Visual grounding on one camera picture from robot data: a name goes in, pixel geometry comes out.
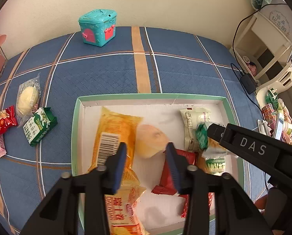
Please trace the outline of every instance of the black charger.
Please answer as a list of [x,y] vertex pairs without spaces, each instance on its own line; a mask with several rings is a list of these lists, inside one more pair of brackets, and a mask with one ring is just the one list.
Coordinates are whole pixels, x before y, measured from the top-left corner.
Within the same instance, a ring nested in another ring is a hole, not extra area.
[[245,73],[242,77],[240,77],[240,82],[249,95],[253,93],[258,86],[252,75],[249,73]]

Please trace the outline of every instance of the green snack package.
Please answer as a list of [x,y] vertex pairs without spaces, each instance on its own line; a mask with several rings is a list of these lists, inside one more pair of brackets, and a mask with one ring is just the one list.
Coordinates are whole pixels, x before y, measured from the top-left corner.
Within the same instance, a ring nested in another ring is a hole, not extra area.
[[39,108],[23,126],[25,136],[31,146],[35,146],[57,124],[50,108]]
[[209,174],[220,175],[225,172],[225,158],[207,159],[206,165]]
[[273,88],[268,90],[268,97],[270,99],[270,103],[273,106],[273,109],[277,110],[278,109],[278,94]]
[[208,147],[207,126],[206,124],[200,124],[196,129],[196,138],[201,150],[206,150]]

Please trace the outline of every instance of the yellow bread package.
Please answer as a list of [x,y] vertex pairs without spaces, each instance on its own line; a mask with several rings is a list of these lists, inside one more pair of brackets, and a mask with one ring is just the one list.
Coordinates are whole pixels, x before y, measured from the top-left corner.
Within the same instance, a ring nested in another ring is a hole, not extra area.
[[115,195],[105,195],[106,211],[112,235],[148,235],[135,214],[134,208],[139,197],[146,190],[140,186],[135,172],[131,169],[136,128],[141,117],[112,112],[102,107],[102,114],[96,133],[92,166],[89,171],[103,165],[108,156],[117,152],[120,142],[127,146],[127,158],[122,174],[121,186]]
[[121,186],[116,195],[105,195],[111,235],[148,235],[135,214],[139,197],[146,188],[139,185]]
[[99,165],[104,165],[107,157],[117,152],[120,142],[124,142],[127,146],[127,159],[122,175],[122,184],[139,185],[131,166],[134,158],[136,127],[141,121],[142,117],[124,115],[102,107],[94,143],[92,165],[88,171]]

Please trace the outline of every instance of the plaid bedspread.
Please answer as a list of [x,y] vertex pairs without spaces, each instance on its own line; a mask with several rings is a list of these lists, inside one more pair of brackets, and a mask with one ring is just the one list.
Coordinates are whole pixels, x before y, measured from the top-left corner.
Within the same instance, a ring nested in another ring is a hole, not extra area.
[[[77,32],[8,61],[0,78],[0,110],[15,105],[19,85],[40,73],[40,106],[51,107],[58,118],[58,125],[36,147],[28,144],[21,128],[4,134],[7,155],[0,158],[0,221],[10,234],[20,232],[61,173],[71,169],[71,127],[79,96],[161,92],[224,96],[236,123],[256,129],[261,115],[233,74],[230,63],[236,61],[225,46],[165,29],[117,27],[116,31],[116,37],[101,48],[84,44]],[[255,200],[264,191],[263,172],[244,162],[244,176],[244,190]],[[211,234],[214,226],[211,221]]]

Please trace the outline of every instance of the barcode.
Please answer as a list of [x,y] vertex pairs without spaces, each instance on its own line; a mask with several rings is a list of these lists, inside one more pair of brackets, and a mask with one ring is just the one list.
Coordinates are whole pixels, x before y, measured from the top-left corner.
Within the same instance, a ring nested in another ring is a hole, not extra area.
[[102,132],[98,147],[97,166],[104,165],[108,156],[115,155],[119,146],[119,134]]

